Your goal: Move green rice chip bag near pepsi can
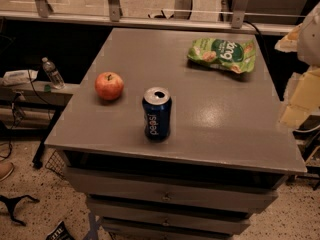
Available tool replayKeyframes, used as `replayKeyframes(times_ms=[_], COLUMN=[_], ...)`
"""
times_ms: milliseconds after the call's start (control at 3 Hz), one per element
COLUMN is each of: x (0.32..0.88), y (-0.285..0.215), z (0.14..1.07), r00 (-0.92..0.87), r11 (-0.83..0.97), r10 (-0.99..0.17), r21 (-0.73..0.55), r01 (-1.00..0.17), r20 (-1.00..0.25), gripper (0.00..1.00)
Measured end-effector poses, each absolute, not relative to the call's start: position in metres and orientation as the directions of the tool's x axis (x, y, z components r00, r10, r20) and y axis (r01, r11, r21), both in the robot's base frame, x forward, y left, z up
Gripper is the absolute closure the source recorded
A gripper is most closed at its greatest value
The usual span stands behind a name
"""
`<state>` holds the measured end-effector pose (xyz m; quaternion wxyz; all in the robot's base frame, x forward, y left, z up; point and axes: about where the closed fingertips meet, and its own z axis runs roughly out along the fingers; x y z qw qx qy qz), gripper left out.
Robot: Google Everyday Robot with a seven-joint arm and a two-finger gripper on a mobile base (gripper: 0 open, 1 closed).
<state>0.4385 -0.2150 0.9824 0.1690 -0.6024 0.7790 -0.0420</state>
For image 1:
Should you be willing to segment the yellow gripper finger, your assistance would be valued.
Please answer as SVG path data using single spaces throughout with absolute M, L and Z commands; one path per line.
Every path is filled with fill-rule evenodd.
M 297 42 L 302 25 L 295 26 L 288 34 L 286 34 L 281 40 L 278 40 L 275 44 L 275 49 L 280 52 L 296 52 Z
M 320 68 L 309 67 L 303 74 L 293 73 L 285 93 L 280 122 L 299 128 L 320 107 Z

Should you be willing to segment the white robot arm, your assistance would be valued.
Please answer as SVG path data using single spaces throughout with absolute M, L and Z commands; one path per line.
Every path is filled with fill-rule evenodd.
M 275 49 L 296 52 L 301 62 L 309 68 L 299 77 L 292 77 L 286 87 L 286 106 L 280 122 L 291 129 L 298 129 L 320 107 L 320 3 L 280 39 Z

